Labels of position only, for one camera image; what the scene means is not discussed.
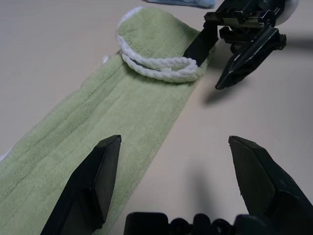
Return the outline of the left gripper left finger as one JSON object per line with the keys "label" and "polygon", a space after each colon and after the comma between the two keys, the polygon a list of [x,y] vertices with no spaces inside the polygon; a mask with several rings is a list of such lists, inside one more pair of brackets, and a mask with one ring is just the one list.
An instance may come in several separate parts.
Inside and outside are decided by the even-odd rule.
{"label": "left gripper left finger", "polygon": [[115,185],[121,135],[101,140],[73,171],[43,235],[91,235],[106,222]]}

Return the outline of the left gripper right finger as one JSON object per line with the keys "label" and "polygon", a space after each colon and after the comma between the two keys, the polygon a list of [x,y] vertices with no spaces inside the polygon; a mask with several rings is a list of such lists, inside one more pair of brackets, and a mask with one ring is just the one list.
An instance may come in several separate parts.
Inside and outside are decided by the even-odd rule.
{"label": "left gripper right finger", "polygon": [[238,136],[228,143],[249,214],[265,218],[277,235],[311,235],[313,206],[294,179],[257,143]]}

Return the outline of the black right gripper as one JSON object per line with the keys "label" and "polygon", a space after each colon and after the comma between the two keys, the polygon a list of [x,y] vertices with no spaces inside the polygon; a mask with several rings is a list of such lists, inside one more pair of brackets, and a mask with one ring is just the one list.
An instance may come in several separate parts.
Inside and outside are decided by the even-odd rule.
{"label": "black right gripper", "polygon": [[215,12],[208,12],[203,30],[184,52],[198,67],[208,58],[220,38],[235,53],[227,62],[215,89],[223,90],[254,72],[275,50],[285,47],[285,35],[274,27],[286,7],[284,0],[225,0]]}

